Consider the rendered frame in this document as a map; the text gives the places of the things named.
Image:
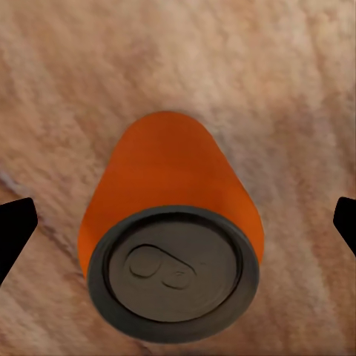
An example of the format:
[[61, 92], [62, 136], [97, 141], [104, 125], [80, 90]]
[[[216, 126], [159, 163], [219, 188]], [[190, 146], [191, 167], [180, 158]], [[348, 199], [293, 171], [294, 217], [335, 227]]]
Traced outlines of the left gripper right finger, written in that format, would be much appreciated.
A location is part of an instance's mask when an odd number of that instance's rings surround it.
[[339, 198], [333, 223], [356, 256], [356, 200]]

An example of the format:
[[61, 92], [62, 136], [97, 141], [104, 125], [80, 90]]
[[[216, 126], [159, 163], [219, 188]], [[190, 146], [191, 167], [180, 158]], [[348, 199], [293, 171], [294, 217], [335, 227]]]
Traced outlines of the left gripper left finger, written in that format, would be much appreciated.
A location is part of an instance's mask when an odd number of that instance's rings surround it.
[[30, 197], [0, 205], [0, 285], [38, 225]]

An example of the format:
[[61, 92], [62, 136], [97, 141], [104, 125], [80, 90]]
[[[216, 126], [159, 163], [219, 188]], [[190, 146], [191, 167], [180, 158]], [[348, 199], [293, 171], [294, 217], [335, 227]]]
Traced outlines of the can of soda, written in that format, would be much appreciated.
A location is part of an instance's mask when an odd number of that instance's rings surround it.
[[113, 328], [154, 344], [234, 324], [259, 285], [259, 212], [208, 130], [155, 112], [124, 132], [78, 233], [90, 300]]

